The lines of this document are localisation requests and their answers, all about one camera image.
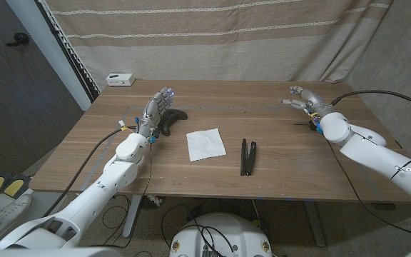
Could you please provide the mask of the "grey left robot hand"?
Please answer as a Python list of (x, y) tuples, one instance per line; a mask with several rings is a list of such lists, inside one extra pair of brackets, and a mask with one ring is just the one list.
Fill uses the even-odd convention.
[(141, 120), (138, 125), (137, 133), (148, 138), (160, 123), (162, 115), (171, 107), (173, 103), (172, 88), (162, 88), (156, 92), (148, 101)]

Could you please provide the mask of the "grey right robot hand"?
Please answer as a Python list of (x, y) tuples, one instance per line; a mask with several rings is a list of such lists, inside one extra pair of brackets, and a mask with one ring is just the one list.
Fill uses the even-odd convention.
[(299, 95), (300, 100), (283, 99), (282, 104), (292, 106), (294, 109), (305, 110), (309, 114), (324, 117), (334, 112), (332, 106), (316, 93), (300, 86), (291, 86), (291, 94)]

